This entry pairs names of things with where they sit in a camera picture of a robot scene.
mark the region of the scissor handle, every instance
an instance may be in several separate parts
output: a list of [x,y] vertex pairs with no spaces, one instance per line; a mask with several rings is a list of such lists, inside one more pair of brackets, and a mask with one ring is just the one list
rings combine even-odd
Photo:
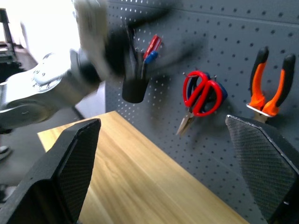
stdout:
[[[215,104],[212,109],[210,109],[208,111],[204,111],[203,107],[205,106],[206,101],[209,98],[209,91],[211,90],[211,88],[213,88],[216,93],[216,101],[215,101]],[[208,116],[208,115],[214,113],[220,107],[223,100],[225,100],[225,98],[224,98],[224,93],[222,91],[222,87],[217,82],[215,82],[213,80],[209,80],[206,82],[204,89],[202,90],[202,94],[201,94],[200,98],[198,99],[197,103],[193,107],[193,110],[192,110],[193,114],[197,117]]]
[[263,108],[264,113],[270,116],[275,116],[278,114],[278,107],[284,102],[291,90],[294,77],[295,62],[296,56],[294,54],[289,54],[285,57],[280,73],[278,90],[273,99],[266,103],[265,107]]
[[269,55],[268,47],[261,48],[256,56],[256,61],[254,63],[251,77],[250,77],[250,93],[251,102],[250,106],[261,110],[265,105],[266,99],[261,90],[261,81],[263,76],[263,70],[265,69],[266,62]]
[[[195,76],[200,77],[201,82],[195,88],[193,93],[190,96],[188,96],[187,88],[188,88],[189,80],[190,80],[190,78],[192,79]],[[184,86],[183,86],[183,99],[184,99],[184,103],[185,103],[186,107],[192,107],[196,103],[196,100],[197,100],[201,90],[205,87],[207,81],[209,81],[208,76],[205,73],[201,72],[201,71],[192,71],[188,74],[188,76],[185,78]]]

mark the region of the pliers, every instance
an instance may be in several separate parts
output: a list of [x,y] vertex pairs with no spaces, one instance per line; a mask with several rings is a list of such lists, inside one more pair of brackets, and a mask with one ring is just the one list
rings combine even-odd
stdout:
[[274,117],[278,114],[279,106],[288,96],[293,82],[296,61],[294,54],[289,54],[285,57],[280,73],[278,90],[273,99],[266,103],[265,96],[261,90],[261,81],[268,55],[268,47],[261,48],[257,54],[250,77],[251,102],[247,104],[247,107],[256,112],[255,119],[263,123],[267,118]]

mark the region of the red-handled scissors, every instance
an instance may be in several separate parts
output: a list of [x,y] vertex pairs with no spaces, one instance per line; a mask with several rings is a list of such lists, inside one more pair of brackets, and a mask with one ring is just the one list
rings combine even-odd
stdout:
[[[187,114],[184,116],[177,134],[184,134],[196,117],[204,117],[214,113],[227,98],[228,93],[218,82],[211,80],[209,74],[201,71],[192,71],[185,79],[183,98]],[[208,103],[213,102],[211,109],[205,109]]]

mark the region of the floor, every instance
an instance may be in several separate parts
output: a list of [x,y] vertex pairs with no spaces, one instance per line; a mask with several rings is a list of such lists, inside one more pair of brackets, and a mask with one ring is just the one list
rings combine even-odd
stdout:
[[[19,49],[17,56],[25,70],[36,66],[35,60],[25,50]],[[0,161],[0,183],[17,185],[33,163],[44,154],[38,132],[79,120],[79,117],[75,110],[67,108],[45,122],[21,127],[11,134],[0,136],[0,145],[10,146],[13,150],[9,157]]]

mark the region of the black handle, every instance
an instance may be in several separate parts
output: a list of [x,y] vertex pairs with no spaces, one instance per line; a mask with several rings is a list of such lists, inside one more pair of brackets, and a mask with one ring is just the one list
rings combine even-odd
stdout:
[[284,63],[282,66],[282,70],[285,71],[284,85],[283,85],[282,92],[279,96],[279,99],[276,102],[276,107],[279,107],[284,102],[284,100],[286,99],[286,97],[288,96],[291,90],[291,86],[294,78],[295,62],[296,62],[296,56],[294,54],[289,54],[284,59]]
[[258,51],[258,54],[256,56],[256,61],[254,62],[253,69],[252,69],[252,72],[251,72],[251,77],[250,77],[250,87],[249,88],[250,88],[250,94],[251,94],[251,96],[252,96],[253,78],[256,75],[257,67],[259,66],[259,64],[265,63],[267,61],[268,55],[269,55],[269,49],[268,49],[268,47],[261,48]]

